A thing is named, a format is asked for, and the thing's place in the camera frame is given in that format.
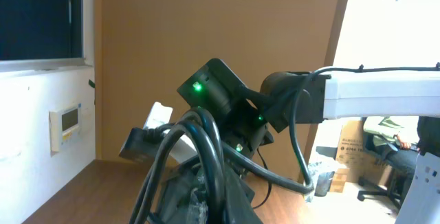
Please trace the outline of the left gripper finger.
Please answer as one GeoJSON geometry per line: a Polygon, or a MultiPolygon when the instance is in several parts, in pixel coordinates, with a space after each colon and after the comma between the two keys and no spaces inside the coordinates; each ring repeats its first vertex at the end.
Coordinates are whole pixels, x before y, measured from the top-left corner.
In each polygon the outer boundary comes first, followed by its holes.
{"type": "MultiPolygon", "coordinates": [[[[230,167],[225,168],[225,212],[219,223],[257,224],[251,206],[254,191],[230,167]]],[[[161,183],[160,197],[151,212],[152,223],[207,223],[209,208],[204,171],[194,156],[176,167],[161,183]]]]}

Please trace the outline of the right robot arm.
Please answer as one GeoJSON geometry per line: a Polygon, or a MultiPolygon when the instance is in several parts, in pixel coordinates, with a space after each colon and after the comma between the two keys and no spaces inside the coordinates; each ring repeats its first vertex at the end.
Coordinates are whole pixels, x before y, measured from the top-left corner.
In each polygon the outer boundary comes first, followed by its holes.
{"type": "Polygon", "coordinates": [[[439,117],[439,68],[278,71],[252,90],[218,58],[209,60],[177,90],[191,107],[214,117],[222,140],[250,159],[268,126],[281,132],[296,107],[297,124],[342,117],[439,117]]]}

